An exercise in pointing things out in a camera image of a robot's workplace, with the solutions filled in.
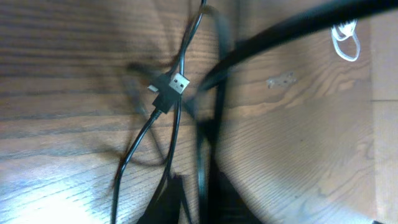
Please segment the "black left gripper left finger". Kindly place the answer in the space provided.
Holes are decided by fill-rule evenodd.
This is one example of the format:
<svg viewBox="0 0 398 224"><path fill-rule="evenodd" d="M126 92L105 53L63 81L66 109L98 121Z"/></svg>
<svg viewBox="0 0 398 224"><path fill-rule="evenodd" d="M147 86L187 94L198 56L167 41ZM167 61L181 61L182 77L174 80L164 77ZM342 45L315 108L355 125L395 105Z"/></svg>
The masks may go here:
<svg viewBox="0 0 398 224"><path fill-rule="evenodd" d="M153 205L149 205L137 224L178 224L180 210L183 208L187 222L190 211L183 187L183 177L175 175Z"/></svg>

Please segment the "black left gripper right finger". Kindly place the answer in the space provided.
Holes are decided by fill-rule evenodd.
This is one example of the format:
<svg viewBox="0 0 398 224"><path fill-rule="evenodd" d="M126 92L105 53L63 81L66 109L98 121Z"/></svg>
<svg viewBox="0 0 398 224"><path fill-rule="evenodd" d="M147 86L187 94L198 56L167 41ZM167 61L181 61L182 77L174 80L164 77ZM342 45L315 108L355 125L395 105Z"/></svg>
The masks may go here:
<svg viewBox="0 0 398 224"><path fill-rule="evenodd" d="M210 174L208 196L208 223L262 224L227 176L218 169Z"/></svg>

